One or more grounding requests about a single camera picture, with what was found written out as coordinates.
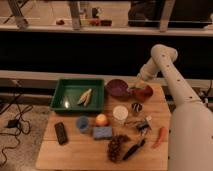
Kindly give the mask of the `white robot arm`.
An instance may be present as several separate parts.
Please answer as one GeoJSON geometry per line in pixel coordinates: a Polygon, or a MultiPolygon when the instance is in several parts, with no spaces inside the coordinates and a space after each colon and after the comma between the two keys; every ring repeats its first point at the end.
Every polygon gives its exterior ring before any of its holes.
{"type": "Polygon", "coordinates": [[[168,171],[213,171],[213,112],[176,69],[178,52],[156,44],[140,69],[138,79],[148,81],[161,72],[176,108],[169,126],[168,171]]]}

